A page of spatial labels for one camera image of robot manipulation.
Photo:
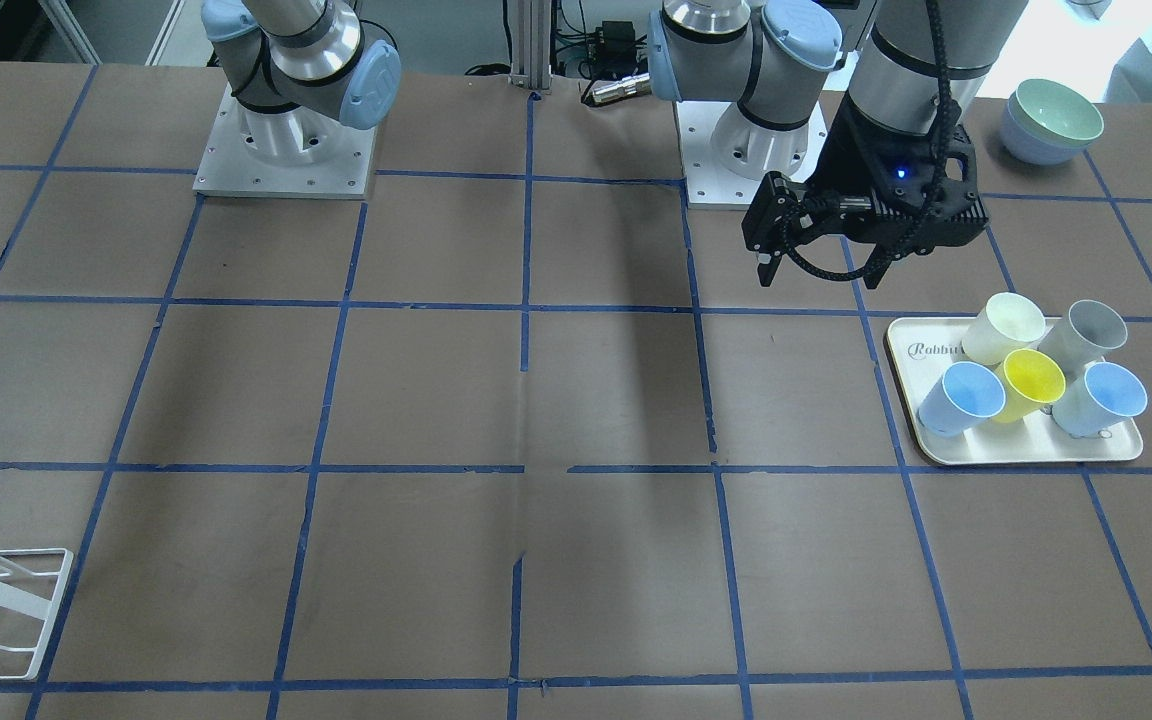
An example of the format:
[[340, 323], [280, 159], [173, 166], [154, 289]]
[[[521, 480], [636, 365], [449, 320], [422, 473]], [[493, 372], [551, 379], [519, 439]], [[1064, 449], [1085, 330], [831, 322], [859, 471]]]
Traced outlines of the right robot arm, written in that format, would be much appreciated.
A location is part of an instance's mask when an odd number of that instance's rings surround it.
[[207, 40], [227, 73], [230, 109], [212, 135], [247, 142], [252, 168], [321, 170], [365, 141], [349, 170], [369, 169], [376, 127], [401, 83], [401, 56], [370, 40], [346, 1], [205, 1]]

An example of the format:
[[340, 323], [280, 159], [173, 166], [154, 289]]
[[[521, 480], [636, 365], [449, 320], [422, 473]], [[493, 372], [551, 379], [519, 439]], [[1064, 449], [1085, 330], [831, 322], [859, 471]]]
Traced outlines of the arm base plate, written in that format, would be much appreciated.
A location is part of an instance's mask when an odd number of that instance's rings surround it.
[[677, 103], [675, 111], [691, 209], [748, 209], [770, 170], [805, 182], [827, 136], [819, 104], [806, 124], [791, 131], [755, 126], [732, 103]]
[[378, 131], [296, 108], [247, 109], [225, 88], [194, 182], [229, 199], [365, 200]]

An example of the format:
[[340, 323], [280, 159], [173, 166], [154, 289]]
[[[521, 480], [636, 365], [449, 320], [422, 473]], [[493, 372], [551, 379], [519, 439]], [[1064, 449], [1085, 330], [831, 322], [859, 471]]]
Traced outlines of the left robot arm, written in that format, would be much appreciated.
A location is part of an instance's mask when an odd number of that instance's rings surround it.
[[963, 126], [1023, 1], [879, 1], [814, 172], [790, 179], [844, 29], [814, 1], [664, 1], [650, 18], [652, 92], [726, 103], [717, 149], [758, 188], [741, 222], [767, 287], [783, 260], [873, 290], [909, 256], [986, 232], [977, 152]]

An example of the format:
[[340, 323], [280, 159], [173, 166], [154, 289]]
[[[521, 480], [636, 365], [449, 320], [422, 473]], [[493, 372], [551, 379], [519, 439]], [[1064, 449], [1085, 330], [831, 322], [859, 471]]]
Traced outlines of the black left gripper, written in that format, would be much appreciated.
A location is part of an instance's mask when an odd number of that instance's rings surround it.
[[919, 213], [924, 195], [931, 190], [934, 169], [940, 167], [933, 151], [940, 129], [927, 135], [905, 135], [865, 118], [851, 100], [838, 106], [823, 152], [812, 176], [791, 182], [781, 172], [765, 173], [755, 199], [742, 218], [746, 250], [756, 255], [756, 276], [770, 287], [783, 259], [827, 281], [841, 281], [808, 262], [799, 247], [823, 236], [810, 232], [803, 220], [835, 219], [842, 196], [864, 197], [867, 209], [847, 211], [842, 232], [854, 242], [877, 243], [864, 265], [864, 286], [877, 288], [890, 265], [911, 250], [963, 247], [990, 223], [977, 187], [977, 154], [963, 124], [952, 128], [946, 156], [952, 176], [945, 179], [934, 209], [914, 238], [901, 240]]

